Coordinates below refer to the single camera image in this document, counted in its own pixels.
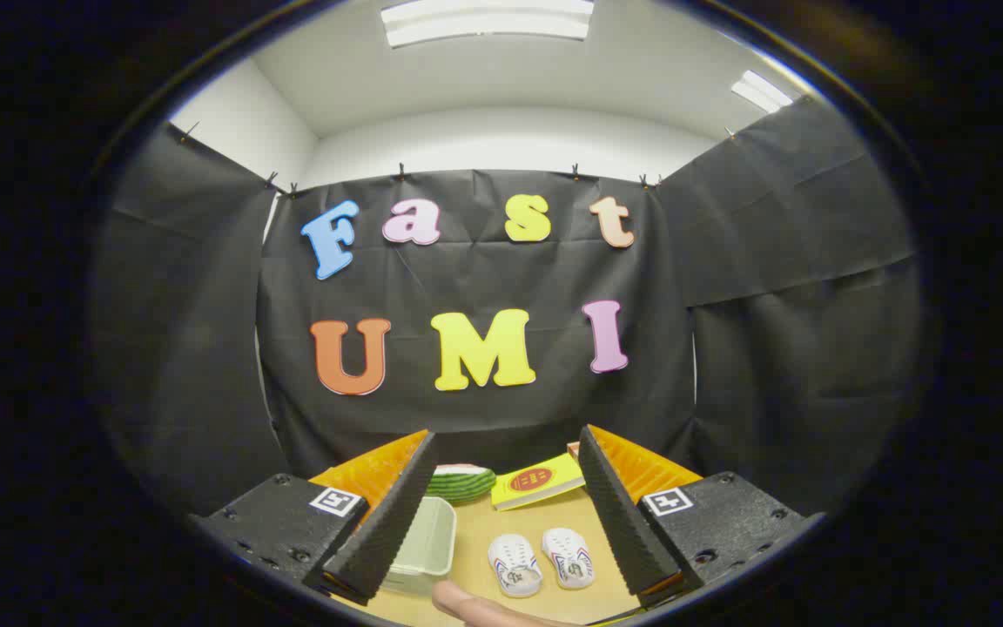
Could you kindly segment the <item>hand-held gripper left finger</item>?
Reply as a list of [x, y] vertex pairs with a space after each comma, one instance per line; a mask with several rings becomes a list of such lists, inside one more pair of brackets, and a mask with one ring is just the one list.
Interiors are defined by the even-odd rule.
[[398, 438], [311, 479], [274, 474], [192, 523], [271, 579], [367, 604], [437, 465], [434, 434]]

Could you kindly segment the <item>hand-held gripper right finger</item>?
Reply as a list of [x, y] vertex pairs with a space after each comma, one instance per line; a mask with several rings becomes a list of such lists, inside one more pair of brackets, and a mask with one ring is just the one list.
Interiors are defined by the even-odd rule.
[[701, 477], [586, 425], [578, 464], [630, 594], [666, 602], [757, 566], [823, 513], [803, 516], [735, 472]]

